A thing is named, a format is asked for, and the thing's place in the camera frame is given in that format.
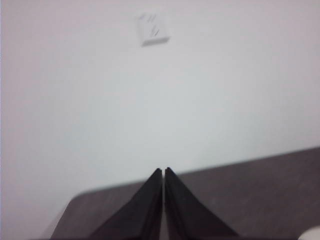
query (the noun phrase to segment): white object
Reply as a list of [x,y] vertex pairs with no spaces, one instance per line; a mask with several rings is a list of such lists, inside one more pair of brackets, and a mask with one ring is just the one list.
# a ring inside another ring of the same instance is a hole
[[165,43],[170,38],[164,18],[158,13],[143,13],[138,18],[138,31],[142,46]]
[[320,226],[313,227],[305,231],[299,240],[320,240]]

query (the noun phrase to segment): white wall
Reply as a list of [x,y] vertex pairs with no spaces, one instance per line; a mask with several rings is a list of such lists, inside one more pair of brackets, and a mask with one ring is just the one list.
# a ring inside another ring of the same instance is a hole
[[[145,10],[167,44],[139,46]],[[318,0],[3,0],[1,17],[2,240],[49,237],[74,195],[157,167],[320,145]]]

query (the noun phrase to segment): dark tabletop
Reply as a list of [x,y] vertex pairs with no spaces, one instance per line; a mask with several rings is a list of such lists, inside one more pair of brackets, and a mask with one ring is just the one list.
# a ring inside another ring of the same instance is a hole
[[[179,177],[207,208],[242,236],[296,238],[320,225],[320,147]],[[76,196],[52,237],[88,236],[141,185],[138,182]],[[165,217],[160,239],[168,239]]]

